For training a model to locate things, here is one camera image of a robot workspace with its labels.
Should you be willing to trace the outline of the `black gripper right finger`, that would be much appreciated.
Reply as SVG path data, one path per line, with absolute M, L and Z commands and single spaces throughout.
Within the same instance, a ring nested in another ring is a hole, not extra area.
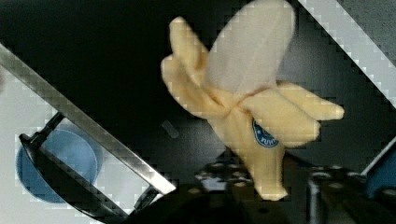
M 287 154 L 283 161 L 290 224 L 395 224 L 393 196 L 371 199 L 367 178 L 339 165 L 317 166 Z

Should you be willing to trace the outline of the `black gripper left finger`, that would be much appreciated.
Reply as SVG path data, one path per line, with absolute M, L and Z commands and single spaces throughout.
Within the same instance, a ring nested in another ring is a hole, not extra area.
M 259 200 L 246 165 L 230 150 L 195 174 L 195 186 L 188 195 L 188 207 L 195 212 L 240 211 Z

